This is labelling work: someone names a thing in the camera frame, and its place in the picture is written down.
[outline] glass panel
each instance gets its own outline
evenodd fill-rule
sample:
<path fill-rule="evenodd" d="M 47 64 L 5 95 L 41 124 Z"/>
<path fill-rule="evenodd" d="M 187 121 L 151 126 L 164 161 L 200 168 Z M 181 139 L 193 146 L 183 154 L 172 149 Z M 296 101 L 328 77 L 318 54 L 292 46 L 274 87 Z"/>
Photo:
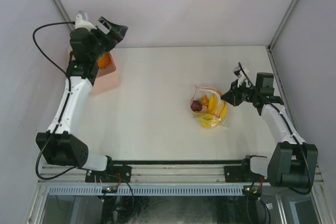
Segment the glass panel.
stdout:
<path fill-rule="evenodd" d="M 265 186 L 262 201 L 267 205 L 271 223 L 318 224 L 310 196 L 287 188 Z M 246 197 L 242 196 L 138 196 L 134 209 L 131 197 L 48 195 L 41 224 L 168 224 L 168 223 L 249 223 Z M 253 223 L 268 223 L 261 202 L 249 200 Z"/>
<path fill-rule="evenodd" d="M 97 196 L 48 195 L 42 224 L 100 224 L 102 201 Z"/>

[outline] white wall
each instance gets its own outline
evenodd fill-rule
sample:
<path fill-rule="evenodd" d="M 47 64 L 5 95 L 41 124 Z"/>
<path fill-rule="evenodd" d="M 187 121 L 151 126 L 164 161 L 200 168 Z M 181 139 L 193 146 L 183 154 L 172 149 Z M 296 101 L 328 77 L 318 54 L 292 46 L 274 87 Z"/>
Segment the white wall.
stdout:
<path fill-rule="evenodd" d="M 61 0 L 127 25 L 120 47 L 268 45 L 291 0 Z"/>
<path fill-rule="evenodd" d="M 37 177 L 35 136 L 56 112 L 65 78 L 33 44 L 33 30 L 61 21 L 50 0 L 0 0 L 0 223 L 24 223 Z M 37 40 L 65 67 L 66 27 L 46 28 Z"/>
<path fill-rule="evenodd" d="M 301 0 L 274 53 L 298 130 L 318 147 L 336 205 L 336 0 Z"/>

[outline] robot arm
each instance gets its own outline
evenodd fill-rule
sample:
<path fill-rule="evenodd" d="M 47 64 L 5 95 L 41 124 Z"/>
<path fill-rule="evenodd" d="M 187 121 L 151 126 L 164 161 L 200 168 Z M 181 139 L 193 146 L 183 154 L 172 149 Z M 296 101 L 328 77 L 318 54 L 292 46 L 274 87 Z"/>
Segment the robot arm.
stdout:
<path fill-rule="evenodd" d="M 87 145 L 76 137 L 85 101 L 99 70 L 97 60 L 122 41 L 128 29 L 103 17 L 99 22 L 103 26 L 88 22 L 85 12 L 76 16 L 75 29 L 70 33 L 70 55 L 74 58 L 66 71 L 63 97 L 47 132 L 36 136 L 48 164 L 104 171 L 111 162 L 110 157 L 89 152 Z"/>
<path fill-rule="evenodd" d="M 274 96 L 273 74 L 257 73 L 255 87 L 247 87 L 244 82 L 247 78 L 246 71 L 241 65 L 234 70 L 239 79 L 232 82 L 230 90 L 221 99 L 233 106 L 238 106 L 243 101 L 252 103 L 277 143 L 271 159 L 260 156 L 250 158 L 250 171 L 267 177 L 272 186 L 311 186 L 318 156 L 316 146 L 307 144 L 297 133 L 286 114 L 282 99 Z"/>

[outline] black cable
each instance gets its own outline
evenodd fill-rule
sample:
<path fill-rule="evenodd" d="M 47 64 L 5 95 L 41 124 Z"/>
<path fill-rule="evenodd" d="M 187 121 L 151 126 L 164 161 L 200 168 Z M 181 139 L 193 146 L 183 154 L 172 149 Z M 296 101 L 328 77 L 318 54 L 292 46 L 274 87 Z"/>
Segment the black cable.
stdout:
<path fill-rule="evenodd" d="M 35 46 L 37 47 L 37 49 L 41 52 L 41 54 L 42 54 L 47 60 L 49 60 L 49 61 L 51 62 L 51 64 L 53 64 L 56 68 L 58 68 L 59 71 L 61 71 L 63 74 L 66 74 L 66 72 L 65 72 L 63 69 L 61 69 L 60 66 L 58 66 L 56 63 L 54 63 L 53 60 L 51 60 L 51 59 L 50 59 L 50 58 L 49 58 L 49 57 L 42 51 L 42 49 L 40 48 L 40 46 L 39 46 L 38 43 L 36 42 L 36 38 L 35 38 L 35 34 L 36 34 L 36 32 L 39 31 L 40 29 L 45 28 L 45 27 L 47 27 L 47 26 L 56 26 L 56 25 L 63 25 L 63 24 L 72 24 L 72 25 L 74 25 L 75 22 L 73 22 L 73 21 L 71 21 L 71 22 L 57 22 L 57 23 L 50 23 L 50 24 L 46 24 L 46 25 L 37 27 L 37 28 L 34 30 L 34 32 L 33 32 L 33 41 L 34 41 Z"/>
<path fill-rule="evenodd" d="M 133 193 L 133 189 L 132 189 L 132 187 L 130 186 L 130 184 L 126 180 L 124 180 L 121 177 L 110 175 L 110 174 L 100 174 L 100 176 L 108 176 L 108 177 L 117 178 L 117 179 L 120 179 L 121 181 L 123 181 L 130 188 L 130 190 L 131 190 L 131 194 L 132 194 L 132 209 L 134 208 L 134 193 Z"/>
<path fill-rule="evenodd" d="M 42 28 L 44 28 L 44 27 L 47 27 L 47 26 L 62 25 L 62 24 L 75 24 L 75 22 L 58 22 L 58 23 L 51 23 L 51 24 L 46 24 L 46 25 L 40 26 L 40 27 L 36 28 L 36 29 L 34 30 L 34 32 L 33 32 L 33 41 L 34 41 L 36 47 L 38 48 L 38 50 L 41 52 L 41 54 L 42 54 L 47 60 L 49 60 L 49 61 L 50 61 L 56 68 L 58 68 L 62 73 L 66 74 L 66 72 L 65 72 L 63 69 L 61 69 L 60 66 L 58 66 L 56 63 L 54 63 L 54 62 L 53 62 L 53 61 L 52 61 L 52 60 L 51 60 L 51 59 L 50 59 L 50 58 L 49 58 L 49 57 L 42 51 L 42 49 L 41 49 L 40 46 L 38 45 L 38 43 L 37 43 L 37 41 L 36 41 L 36 38 L 35 38 L 35 34 L 36 34 L 36 32 L 39 31 L 40 29 L 42 29 Z M 63 108 L 62 108 L 62 110 L 61 110 L 60 116 L 59 116 L 59 118 L 58 118 L 58 123 L 56 124 L 56 126 L 55 126 L 53 132 L 48 136 L 48 138 L 47 138 L 47 140 L 46 140 L 46 143 L 45 143 L 45 144 L 43 145 L 43 147 L 41 148 L 40 153 L 38 154 L 37 159 L 36 159 L 35 173 L 36 173 L 36 175 L 37 175 L 38 178 L 43 179 L 43 180 L 51 180 L 51 179 L 57 178 L 57 177 L 59 177 L 59 176 L 65 174 L 65 173 L 67 173 L 68 171 L 70 171 L 70 170 L 76 168 L 76 166 L 72 166 L 72 167 L 68 168 L 67 170 L 65 170 L 64 172 L 61 172 L 61 173 L 59 173 L 59 174 L 57 174 L 57 175 L 55 175 L 55 176 L 53 176 L 53 177 L 42 177 L 41 174 L 40 174 L 39 171 L 38 171 L 38 164 L 39 164 L 40 159 L 41 159 L 41 157 L 42 157 L 43 151 L 45 150 L 46 146 L 47 146 L 48 143 L 51 141 L 51 139 L 54 137 L 55 132 L 57 131 L 58 126 L 59 126 L 59 124 L 60 124 L 60 122 L 61 122 L 61 120 L 62 120 L 62 116 L 63 116 L 63 114 L 64 114 L 65 108 L 66 108 L 66 106 L 67 106 L 67 104 L 68 104 L 68 101 L 69 101 L 69 98 L 70 98 L 70 95 L 71 95 L 71 80 L 70 80 L 70 77 L 67 77 L 67 79 L 68 79 L 68 86 L 69 86 L 69 87 L 68 87 L 68 90 L 69 90 L 69 92 L 68 92 L 68 95 L 67 95 L 66 100 L 65 100 L 65 102 L 64 102 L 64 105 L 63 105 Z"/>
<path fill-rule="evenodd" d="M 254 195 L 251 195 L 251 196 L 250 196 L 250 193 L 251 193 L 251 190 L 252 190 L 253 185 L 254 185 L 255 182 L 257 182 L 257 180 L 259 180 L 259 179 L 261 179 L 261 177 L 256 178 L 256 179 L 252 182 L 252 184 L 251 184 L 251 186 L 250 186 L 250 188 L 249 188 L 247 197 L 246 197 L 246 212 L 247 212 L 247 217 L 248 217 L 248 220 L 250 221 L 250 223 L 253 224 L 253 222 L 252 222 L 252 220 L 251 220 L 251 217 L 250 217 L 250 213 L 249 213 L 249 211 L 248 211 L 248 198 L 249 198 L 249 197 L 254 197 L 254 198 L 258 199 L 258 200 L 261 202 L 261 204 L 264 206 L 265 210 L 268 212 L 268 223 L 270 224 L 270 223 L 271 223 L 271 214 L 270 214 L 269 209 L 268 209 L 268 207 L 266 206 L 266 204 L 265 204 L 261 199 L 255 197 Z M 265 214 L 265 218 L 264 218 L 264 222 L 263 222 L 263 224 L 265 224 L 265 223 L 266 223 L 266 214 Z"/>
<path fill-rule="evenodd" d="M 271 105 L 278 113 L 279 115 L 281 116 L 281 118 L 283 119 L 286 127 L 288 128 L 288 131 L 289 133 L 292 135 L 294 141 L 297 143 L 297 145 L 299 146 L 300 148 L 300 152 L 303 156 L 303 160 L 304 160 L 304 163 L 306 165 L 306 169 L 307 169 L 307 174 L 308 174 L 308 190 L 307 191 L 298 191 L 294 188 L 289 188 L 291 189 L 292 191 L 298 193 L 298 194 L 301 194 L 301 195 L 307 195 L 307 194 L 310 194 L 311 192 L 311 189 L 312 189 L 312 181 L 311 181 L 311 176 L 310 176 L 310 172 L 309 172 L 309 166 L 308 166 L 308 162 L 307 162 L 307 158 L 305 156 L 305 151 L 303 150 L 302 148 L 302 145 L 300 144 L 300 142 L 297 140 L 297 138 L 293 135 L 293 131 L 292 129 L 290 128 L 286 118 L 284 117 L 284 115 L 282 113 L 280 113 L 280 110 L 275 106 L 273 105 L 271 102 L 269 102 L 259 91 L 258 89 L 253 85 L 253 83 L 251 82 L 250 78 L 247 76 L 247 74 L 245 73 L 245 71 L 243 70 L 243 67 L 242 67 L 242 64 L 240 62 L 238 62 L 238 65 L 240 67 L 240 70 L 242 71 L 242 73 L 245 75 L 247 81 L 250 83 L 250 86 L 256 91 L 256 93 L 260 96 L 260 98 L 262 98 L 267 104 Z"/>

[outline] red fruit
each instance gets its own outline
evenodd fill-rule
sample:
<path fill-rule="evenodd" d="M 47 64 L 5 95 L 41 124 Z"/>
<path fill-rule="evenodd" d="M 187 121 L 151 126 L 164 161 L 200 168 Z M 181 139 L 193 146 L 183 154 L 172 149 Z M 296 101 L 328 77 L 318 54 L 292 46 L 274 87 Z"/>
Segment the red fruit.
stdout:
<path fill-rule="evenodd" d="M 194 100 L 192 103 L 191 103 L 191 106 L 190 108 L 192 109 L 192 111 L 201 111 L 202 110 L 202 104 L 197 101 L 197 100 Z"/>

